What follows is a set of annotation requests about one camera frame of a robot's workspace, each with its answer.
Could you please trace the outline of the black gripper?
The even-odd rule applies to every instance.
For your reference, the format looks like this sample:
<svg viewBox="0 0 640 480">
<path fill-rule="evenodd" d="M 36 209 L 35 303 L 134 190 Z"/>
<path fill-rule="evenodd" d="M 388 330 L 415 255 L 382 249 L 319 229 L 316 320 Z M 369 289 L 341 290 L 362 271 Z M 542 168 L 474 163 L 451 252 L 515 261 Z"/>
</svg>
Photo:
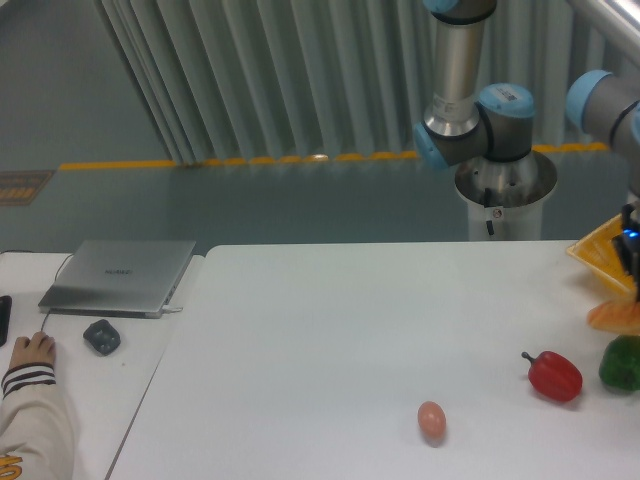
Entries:
<svg viewBox="0 0 640 480">
<path fill-rule="evenodd" d="M 612 243 L 626 274 L 636 287 L 635 300 L 639 300 L 639 203 L 627 203 L 621 208 L 622 234 Z"/>
</svg>

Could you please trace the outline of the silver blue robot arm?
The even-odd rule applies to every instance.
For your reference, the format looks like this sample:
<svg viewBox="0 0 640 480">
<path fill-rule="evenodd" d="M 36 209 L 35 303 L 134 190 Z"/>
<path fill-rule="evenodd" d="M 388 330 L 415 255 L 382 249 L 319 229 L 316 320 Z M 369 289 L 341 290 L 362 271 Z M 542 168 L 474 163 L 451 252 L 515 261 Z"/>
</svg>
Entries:
<svg viewBox="0 0 640 480">
<path fill-rule="evenodd" d="M 420 156 L 457 169 L 469 238 L 530 240 L 541 234 L 542 207 L 557 183 L 553 163 L 532 146 L 532 94 L 512 83 L 474 91 L 485 21 L 493 1 L 427 1 L 435 18 L 436 65 L 430 109 L 414 127 Z M 608 240 L 615 264 L 639 290 L 639 84 L 592 70 L 570 87 L 566 116 L 629 163 L 629 196 L 620 232 Z"/>
</svg>

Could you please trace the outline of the cream sleeved forearm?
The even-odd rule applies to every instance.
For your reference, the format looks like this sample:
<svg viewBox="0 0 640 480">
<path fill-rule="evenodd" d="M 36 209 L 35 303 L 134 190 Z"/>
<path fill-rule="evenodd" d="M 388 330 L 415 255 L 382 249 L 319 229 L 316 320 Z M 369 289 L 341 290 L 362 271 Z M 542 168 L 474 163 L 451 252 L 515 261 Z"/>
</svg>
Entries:
<svg viewBox="0 0 640 480">
<path fill-rule="evenodd" d="M 2 379 L 1 477 L 70 479 L 74 433 L 54 368 L 28 363 Z"/>
</svg>

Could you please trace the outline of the person's hand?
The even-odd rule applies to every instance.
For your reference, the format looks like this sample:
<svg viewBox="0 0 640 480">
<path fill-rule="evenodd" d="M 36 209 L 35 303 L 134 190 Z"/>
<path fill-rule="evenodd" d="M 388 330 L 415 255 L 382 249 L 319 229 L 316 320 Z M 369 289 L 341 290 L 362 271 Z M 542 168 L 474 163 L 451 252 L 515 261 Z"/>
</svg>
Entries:
<svg viewBox="0 0 640 480">
<path fill-rule="evenodd" d="M 16 339 L 8 369 L 13 370 L 31 364 L 54 367 L 55 362 L 55 339 L 43 331 L 38 331 L 32 337 L 20 336 Z"/>
</svg>

